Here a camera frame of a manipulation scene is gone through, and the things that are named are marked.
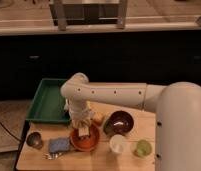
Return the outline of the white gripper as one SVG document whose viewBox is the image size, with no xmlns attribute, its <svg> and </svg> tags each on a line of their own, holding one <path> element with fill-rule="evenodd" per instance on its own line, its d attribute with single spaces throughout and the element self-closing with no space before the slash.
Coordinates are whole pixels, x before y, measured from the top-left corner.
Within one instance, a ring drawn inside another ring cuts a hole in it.
<svg viewBox="0 0 201 171">
<path fill-rule="evenodd" d="M 91 118 L 94 116 L 94 111 L 87 104 L 69 105 L 68 111 L 74 128 L 91 125 Z"/>
</svg>

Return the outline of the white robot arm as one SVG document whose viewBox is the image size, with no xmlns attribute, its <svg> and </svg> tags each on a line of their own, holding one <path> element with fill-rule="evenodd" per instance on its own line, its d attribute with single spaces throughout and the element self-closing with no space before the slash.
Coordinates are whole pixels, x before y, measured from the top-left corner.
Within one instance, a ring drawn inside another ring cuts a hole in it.
<svg viewBox="0 0 201 171">
<path fill-rule="evenodd" d="M 61 95 L 74 120 L 88 115 L 89 101 L 154 113 L 155 171 L 201 171 L 201 86 L 93 83 L 76 73 L 62 85 Z"/>
</svg>

